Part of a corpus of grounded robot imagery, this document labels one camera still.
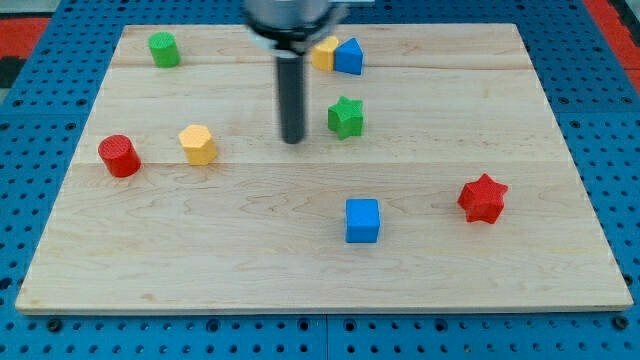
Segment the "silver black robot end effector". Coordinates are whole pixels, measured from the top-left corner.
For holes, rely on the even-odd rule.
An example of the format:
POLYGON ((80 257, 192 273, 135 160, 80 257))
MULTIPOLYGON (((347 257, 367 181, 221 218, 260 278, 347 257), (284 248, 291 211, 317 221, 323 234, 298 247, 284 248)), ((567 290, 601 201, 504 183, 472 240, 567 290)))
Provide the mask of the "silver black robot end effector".
POLYGON ((347 16, 328 0, 244 0, 250 39, 273 55, 304 55, 347 16))

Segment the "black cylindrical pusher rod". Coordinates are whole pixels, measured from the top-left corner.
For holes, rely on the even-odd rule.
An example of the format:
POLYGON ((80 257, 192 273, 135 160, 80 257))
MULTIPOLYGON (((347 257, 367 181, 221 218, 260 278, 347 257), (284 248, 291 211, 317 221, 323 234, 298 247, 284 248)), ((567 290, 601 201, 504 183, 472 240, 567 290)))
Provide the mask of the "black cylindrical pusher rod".
POLYGON ((286 144, 305 137, 304 59, 300 55, 276 59, 280 135, 286 144))

